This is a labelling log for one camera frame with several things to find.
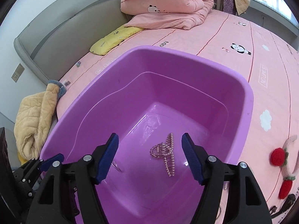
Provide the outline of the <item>pearl hair claw clip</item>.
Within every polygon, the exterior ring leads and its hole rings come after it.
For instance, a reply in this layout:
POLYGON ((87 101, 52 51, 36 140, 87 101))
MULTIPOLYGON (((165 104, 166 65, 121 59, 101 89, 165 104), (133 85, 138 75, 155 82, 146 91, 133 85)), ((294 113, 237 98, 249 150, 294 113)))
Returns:
POLYGON ((153 146, 150 150, 150 155, 156 159, 162 159, 168 176, 175 176, 173 133, 169 133, 164 142, 153 146))

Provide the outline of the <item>yellow quilted blanket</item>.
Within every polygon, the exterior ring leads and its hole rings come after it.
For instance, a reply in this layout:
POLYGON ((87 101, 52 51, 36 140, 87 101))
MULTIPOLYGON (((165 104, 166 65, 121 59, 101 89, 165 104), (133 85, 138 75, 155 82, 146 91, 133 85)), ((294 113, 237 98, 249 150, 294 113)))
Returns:
POLYGON ((65 93, 66 88, 62 83, 50 80, 45 91, 22 99, 14 126, 17 153, 21 164, 40 156, 57 104, 65 93))

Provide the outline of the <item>purple plastic basin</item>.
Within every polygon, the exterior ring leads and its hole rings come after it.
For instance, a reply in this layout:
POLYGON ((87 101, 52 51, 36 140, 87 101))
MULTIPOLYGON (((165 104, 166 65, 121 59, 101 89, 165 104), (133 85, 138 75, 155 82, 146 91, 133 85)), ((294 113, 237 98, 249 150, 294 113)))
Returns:
POLYGON ((74 100, 42 148, 76 162, 107 142, 119 147, 97 193, 109 223, 190 223, 203 187, 181 147, 196 145, 236 164, 253 110, 253 91, 238 72, 188 53, 139 46, 111 63, 74 100), (173 133, 175 176, 153 146, 173 133))

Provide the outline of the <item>pink bed sheet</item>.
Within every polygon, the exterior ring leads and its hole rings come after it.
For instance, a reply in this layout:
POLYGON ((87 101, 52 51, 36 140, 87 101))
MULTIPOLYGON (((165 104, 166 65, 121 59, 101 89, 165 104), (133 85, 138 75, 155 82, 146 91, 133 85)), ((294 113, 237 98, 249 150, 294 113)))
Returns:
POLYGON ((189 223, 202 187, 181 137, 224 162, 249 164, 269 207, 281 170, 270 153, 298 134, 298 53, 272 32, 211 12, 191 30, 143 30, 104 56, 87 53, 61 79, 57 114, 66 161, 117 133, 97 187, 110 223, 189 223))

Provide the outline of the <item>grey upholstered headboard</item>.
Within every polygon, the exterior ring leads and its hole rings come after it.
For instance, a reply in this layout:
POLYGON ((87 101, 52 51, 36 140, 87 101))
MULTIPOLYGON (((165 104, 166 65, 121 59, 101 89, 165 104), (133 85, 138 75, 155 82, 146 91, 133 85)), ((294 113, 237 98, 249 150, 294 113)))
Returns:
POLYGON ((131 19, 120 1, 56 0, 15 38, 15 51, 44 84, 60 80, 95 42, 131 19))

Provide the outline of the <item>yellow pillow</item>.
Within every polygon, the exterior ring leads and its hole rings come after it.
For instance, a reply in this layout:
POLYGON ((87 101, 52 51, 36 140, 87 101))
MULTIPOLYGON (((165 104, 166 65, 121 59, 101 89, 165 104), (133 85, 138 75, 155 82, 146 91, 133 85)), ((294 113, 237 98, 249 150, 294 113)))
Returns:
POLYGON ((94 43, 90 47, 90 52, 95 55, 104 56, 120 43, 141 31, 143 31, 143 28, 125 27, 122 25, 94 43))

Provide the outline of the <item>folded pink quilt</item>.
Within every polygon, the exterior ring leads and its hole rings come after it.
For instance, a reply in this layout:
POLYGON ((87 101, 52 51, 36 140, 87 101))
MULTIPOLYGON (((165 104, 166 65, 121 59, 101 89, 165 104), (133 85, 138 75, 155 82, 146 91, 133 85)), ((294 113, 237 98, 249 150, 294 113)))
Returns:
POLYGON ((189 30, 203 24, 214 0, 121 0, 121 12, 132 15, 125 27, 189 30))

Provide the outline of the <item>wall switch plate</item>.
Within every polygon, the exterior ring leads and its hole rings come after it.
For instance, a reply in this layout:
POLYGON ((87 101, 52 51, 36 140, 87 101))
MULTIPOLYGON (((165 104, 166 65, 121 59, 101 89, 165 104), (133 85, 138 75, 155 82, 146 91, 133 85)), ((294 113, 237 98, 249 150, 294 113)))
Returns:
POLYGON ((12 74, 11 79, 13 79, 14 82, 17 82, 22 73, 24 72, 24 69, 25 68, 19 63, 14 73, 12 74))

